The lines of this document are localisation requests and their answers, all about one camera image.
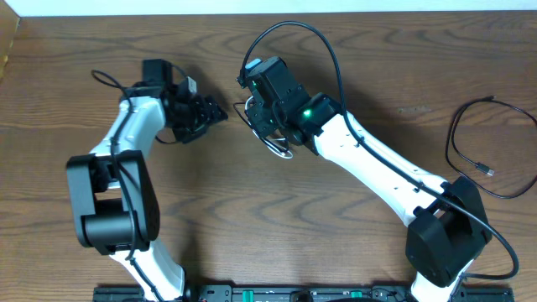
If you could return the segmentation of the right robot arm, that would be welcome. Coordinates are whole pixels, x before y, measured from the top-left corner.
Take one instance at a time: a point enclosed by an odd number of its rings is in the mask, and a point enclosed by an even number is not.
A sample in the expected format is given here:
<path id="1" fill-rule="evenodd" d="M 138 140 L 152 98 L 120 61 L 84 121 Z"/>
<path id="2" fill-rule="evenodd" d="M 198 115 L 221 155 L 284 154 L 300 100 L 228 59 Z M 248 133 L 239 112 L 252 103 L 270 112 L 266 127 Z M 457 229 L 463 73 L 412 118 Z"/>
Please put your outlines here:
<path id="1" fill-rule="evenodd" d="M 416 271 L 409 294 L 449 301 L 491 241 L 482 198 L 469 180 L 450 183 L 410 163 L 369 133 L 325 94 L 270 101 L 259 94 L 244 105 L 258 138 L 280 132 L 339 165 L 380 197 L 407 228 L 405 254 Z"/>

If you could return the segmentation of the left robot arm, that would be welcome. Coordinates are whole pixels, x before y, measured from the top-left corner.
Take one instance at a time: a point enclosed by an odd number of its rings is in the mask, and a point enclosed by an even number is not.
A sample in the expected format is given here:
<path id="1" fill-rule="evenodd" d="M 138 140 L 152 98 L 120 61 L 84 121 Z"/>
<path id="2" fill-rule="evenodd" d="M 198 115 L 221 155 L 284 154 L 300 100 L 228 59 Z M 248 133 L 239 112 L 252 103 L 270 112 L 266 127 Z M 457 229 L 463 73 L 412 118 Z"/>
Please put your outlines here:
<path id="1" fill-rule="evenodd" d="M 76 237 L 83 247 L 120 263 L 137 286 L 96 287 L 95 301 L 198 301 L 198 288 L 159 239 L 160 210 L 146 159 L 168 128 L 174 143 L 190 143 L 227 119 L 212 96 L 203 96 L 177 65 L 143 60 L 142 79 L 123 86 L 99 70 L 91 76 L 120 90 L 119 113 L 104 139 L 66 163 Z"/>

